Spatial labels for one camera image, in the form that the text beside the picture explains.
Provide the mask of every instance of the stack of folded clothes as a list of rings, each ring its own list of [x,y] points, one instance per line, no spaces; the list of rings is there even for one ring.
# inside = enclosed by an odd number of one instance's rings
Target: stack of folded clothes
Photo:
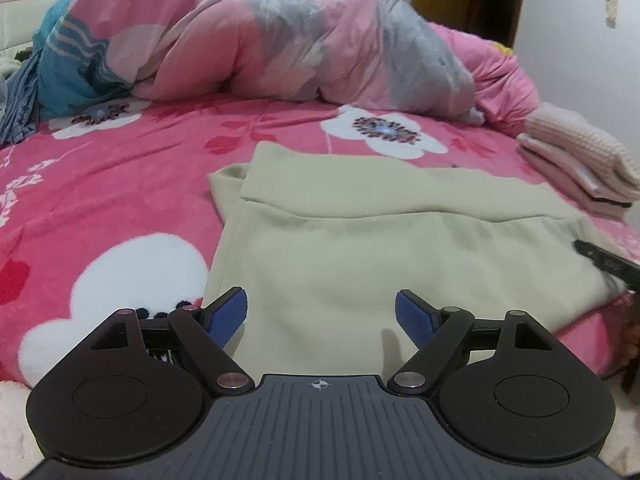
[[[518,142],[533,168],[590,213],[622,220],[640,199],[640,170],[626,146],[580,114],[543,103]]]

